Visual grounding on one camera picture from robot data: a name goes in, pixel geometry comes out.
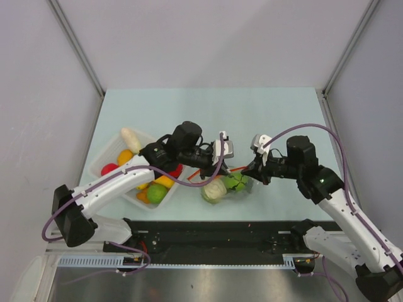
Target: lemon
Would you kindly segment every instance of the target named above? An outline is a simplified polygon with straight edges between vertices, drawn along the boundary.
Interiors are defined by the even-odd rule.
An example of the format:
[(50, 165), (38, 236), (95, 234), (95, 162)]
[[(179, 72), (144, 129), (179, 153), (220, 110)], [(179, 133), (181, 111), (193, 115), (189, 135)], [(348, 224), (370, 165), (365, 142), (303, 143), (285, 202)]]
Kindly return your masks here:
[(126, 164), (130, 159), (133, 158), (133, 156), (133, 152), (129, 149), (123, 150), (118, 156), (118, 165), (121, 166)]

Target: yellow lemon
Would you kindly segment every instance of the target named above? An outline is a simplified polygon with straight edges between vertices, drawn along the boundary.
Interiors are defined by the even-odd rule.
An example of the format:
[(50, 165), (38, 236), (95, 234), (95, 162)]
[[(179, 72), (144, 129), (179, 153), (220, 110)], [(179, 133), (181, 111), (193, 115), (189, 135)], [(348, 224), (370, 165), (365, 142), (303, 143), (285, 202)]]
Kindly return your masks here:
[(133, 156), (133, 152), (129, 149), (123, 150), (118, 156), (118, 165), (121, 166), (126, 164), (130, 159), (133, 158)]
[(136, 187), (136, 189), (138, 189), (138, 190), (144, 190), (146, 187), (148, 187), (149, 186), (149, 184), (141, 184), (141, 185), (139, 185), (138, 187)]

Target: green vegetable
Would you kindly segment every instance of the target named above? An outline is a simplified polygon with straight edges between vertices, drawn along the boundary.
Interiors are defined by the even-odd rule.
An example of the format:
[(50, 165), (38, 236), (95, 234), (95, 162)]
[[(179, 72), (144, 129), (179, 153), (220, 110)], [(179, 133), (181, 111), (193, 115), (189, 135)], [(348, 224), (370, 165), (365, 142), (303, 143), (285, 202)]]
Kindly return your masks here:
[(228, 190), (240, 192), (246, 188), (247, 176), (235, 172), (223, 177), (222, 181)]

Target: cable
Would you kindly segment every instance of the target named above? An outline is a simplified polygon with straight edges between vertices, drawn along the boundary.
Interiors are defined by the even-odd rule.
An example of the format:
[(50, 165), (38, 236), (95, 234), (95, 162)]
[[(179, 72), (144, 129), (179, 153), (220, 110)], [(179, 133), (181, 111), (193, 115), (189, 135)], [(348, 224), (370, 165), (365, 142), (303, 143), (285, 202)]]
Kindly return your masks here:
[(278, 153), (279, 153), (279, 155), (282, 157), (282, 158), (284, 158), (284, 155), (280, 152), (280, 150), (278, 150), (277, 148), (272, 148), (272, 149), (270, 149), (270, 153), (272, 154), (272, 156), (273, 156), (273, 152), (272, 151), (274, 151), (274, 150), (276, 150)]
[[(344, 299), (342, 299), (342, 297), (338, 293), (337, 289), (334, 287), (334, 284), (333, 284), (333, 282), (331, 280), (333, 278), (330, 276), (330, 274), (327, 271), (327, 264), (326, 264), (326, 257), (325, 256), (322, 257), (322, 265), (323, 265), (323, 272), (324, 272), (324, 274), (326, 276), (326, 279), (329, 281), (329, 285), (332, 288), (333, 293), (336, 295), (336, 297), (338, 297), (338, 299), (340, 301), (344, 301)], [(339, 288), (341, 288), (341, 291), (344, 293), (344, 296), (346, 297), (346, 301), (348, 301), (346, 291), (343, 289), (343, 287), (340, 286), (340, 284), (338, 284), (338, 286), (339, 286)]]
[(266, 148), (268, 145), (270, 145), (274, 141), (278, 140), (283, 135), (286, 135), (288, 132), (291, 132), (291, 131), (294, 131), (294, 130), (300, 129), (300, 128), (306, 128), (306, 127), (314, 127), (314, 128), (323, 129), (323, 130), (327, 131), (334, 138), (334, 140), (337, 142), (337, 144), (339, 146), (339, 149), (340, 149), (340, 153), (341, 153), (341, 160), (343, 162), (344, 195), (346, 196), (347, 204), (348, 204), (352, 214), (355, 215), (357, 217), (357, 219), (364, 225), (364, 227), (372, 234), (372, 236), (377, 240), (377, 242), (385, 250), (385, 254), (388, 255), (392, 259), (394, 264), (399, 269), (400, 273), (403, 275), (403, 267), (400, 264), (400, 262), (397, 260), (395, 255), (392, 253), (392, 251), (386, 245), (386, 243), (374, 231), (374, 229), (365, 221), (365, 219), (359, 213), (357, 213), (357, 210), (354, 207), (353, 202), (350, 199), (349, 186), (348, 186), (348, 175), (347, 175), (348, 174), (348, 168), (347, 168), (346, 153), (344, 151), (343, 144), (341, 143), (340, 138), (331, 129), (329, 129), (328, 127), (322, 126), (320, 124), (312, 124), (312, 123), (297, 125), (297, 126), (291, 127), (289, 129), (284, 130), (283, 132), (280, 132), (279, 134), (277, 134), (269, 142), (267, 142), (265, 145), (263, 145), (263, 148)]
[[(140, 254), (142, 254), (142, 255), (144, 256), (144, 258), (147, 258), (147, 263), (145, 263), (143, 266), (139, 267), (138, 269), (136, 269), (136, 270), (134, 270), (134, 271), (122, 273), (122, 276), (123, 276), (123, 277), (125, 277), (125, 276), (127, 276), (127, 275), (134, 275), (134, 274), (137, 274), (137, 273), (139, 273), (139, 272), (142, 272), (142, 271), (144, 271), (145, 268), (146, 268), (147, 266), (149, 266), (150, 263), (151, 263), (150, 255), (147, 254), (146, 252), (143, 252), (142, 250), (138, 250), (138, 249), (135, 249), (135, 248), (133, 248), (133, 247), (126, 247), (126, 246), (124, 246), (124, 245), (121, 245), (121, 244), (118, 244), (118, 243), (115, 243), (115, 242), (110, 242), (110, 241), (109, 241), (109, 244), (112, 244), (112, 245), (114, 245), (114, 246), (116, 246), (116, 247), (120, 247), (121, 249), (131, 250), (132, 252), (140, 253)], [(87, 278), (89, 278), (89, 277), (93, 277), (93, 276), (98, 275), (98, 274), (103, 274), (103, 273), (105, 273), (105, 272), (116, 272), (116, 273), (119, 274), (119, 270), (118, 270), (118, 269), (116, 269), (116, 270), (114, 270), (114, 269), (104, 269), (104, 270), (102, 270), (102, 271), (96, 271), (96, 272), (90, 273), (90, 274), (88, 274), (88, 275), (85, 275), (85, 276), (83, 276), (83, 277), (79, 277), (79, 278), (77, 278), (77, 279), (73, 279), (73, 280), (70, 280), (70, 281), (67, 281), (67, 282), (63, 282), (62, 285), (72, 284), (72, 283), (75, 283), (75, 282), (78, 282), (78, 281), (87, 279)]]
[(143, 251), (148, 253), (147, 246), (145, 245), (144, 241), (140, 241), (140, 244), (143, 247)]
[(344, 294), (344, 299), (343, 299), (343, 297), (339, 293), (335, 292), (335, 294), (338, 297), (338, 299), (340, 300), (340, 302), (349, 302), (349, 298), (348, 298), (346, 290), (342, 287), (342, 285), (337, 280), (333, 279), (332, 277), (327, 276), (326, 274), (324, 274), (322, 272), (311, 272), (310, 274), (300, 274), (300, 273), (298, 273), (298, 277), (314, 277), (314, 276), (326, 277), (329, 280), (332, 288), (334, 286), (333, 284), (337, 285), (338, 288)]
[(209, 143), (202, 143), (201, 145), (197, 146), (198, 149), (197, 149), (196, 151), (198, 151), (198, 150), (203, 150), (203, 151), (204, 151), (205, 153), (207, 153), (207, 154), (213, 154), (213, 150), (212, 150), (212, 149), (207, 152), (207, 149), (208, 149), (208, 148), (202, 149), (203, 146), (208, 146), (208, 147), (210, 147), (211, 145), (210, 145)]
[[(221, 142), (221, 148), (220, 148), (220, 157), (219, 157), (219, 162), (217, 163), (217, 168), (215, 169), (213, 175), (207, 180), (207, 181), (203, 181), (203, 182), (198, 182), (198, 183), (188, 183), (188, 182), (184, 182), (184, 181), (180, 181), (179, 179), (176, 179), (175, 177), (169, 175), (168, 173), (164, 172), (161, 169), (158, 169), (157, 167), (153, 167), (150, 165), (138, 165), (135, 167), (129, 167), (126, 169), (126, 172), (130, 172), (130, 171), (134, 171), (134, 170), (139, 170), (139, 169), (149, 169), (149, 170), (154, 170), (162, 175), (165, 175), (166, 177), (170, 178), (171, 180), (173, 180), (174, 182), (177, 182), (178, 184), (181, 184), (183, 186), (187, 186), (187, 187), (203, 187), (206, 186), (207, 184), (210, 184), (215, 177), (219, 174), (219, 170), (221, 168), (222, 162), (224, 161), (224, 147), (225, 147), (225, 142), (224, 142), (224, 135), (223, 133), (220, 133), (220, 142)], [(100, 181), (99, 183), (89, 187), (87, 190), (85, 190), (85, 194), (90, 193), (91, 191), (95, 190), (96, 188), (106, 184), (108, 181), (116, 178), (119, 175), (122, 175), (123, 172), (117, 172), (115, 174), (112, 174), (111, 176), (107, 177), (106, 179), (103, 179), (102, 181)], [(42, 239), (44, 241), (47, 242), (54, 242), (60, 239), (63, 239), (63, 237), (55, 237), (55, 238), (49, 238), (46, 236), (46, 231), (49, 227), (49, 225), (55, 220), (56, 217), (58, 217), (70, 204), (72, 204), (73, 202), (75, 202), (77, 199), (83, 197), (84, 195), (82, 193), (79, 193), (78, 195), (74, 196), (72, 199), (70, 199), (68, 202), (66, 202), (65, 204), (63, 204), (59, 209), (57, 209), (57, 211), (55, 211), (55, 213), (53, 213), (53, 215), (48, 219), (48, 221), (46, 221), (45, 226), (43, 226), (42, 229)]]
[(200, 143), (199, 143), (199, 147), (200, 147), (203, 145), (203, 135), (200, 135), (199, 138), (200, 138)]

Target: white radish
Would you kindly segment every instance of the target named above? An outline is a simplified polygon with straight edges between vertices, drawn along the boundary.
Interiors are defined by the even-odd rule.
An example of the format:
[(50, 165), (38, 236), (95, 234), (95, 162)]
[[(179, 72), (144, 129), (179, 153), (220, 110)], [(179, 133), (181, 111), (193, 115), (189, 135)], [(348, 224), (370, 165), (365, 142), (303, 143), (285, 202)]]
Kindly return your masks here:
[(127, 148), (134, 154), (139, 154), (141, 150), (140, 140), (137, 138), (136, 133), (129, 128), (122, 128), (120, 130), (120, 135), (125, 141)]

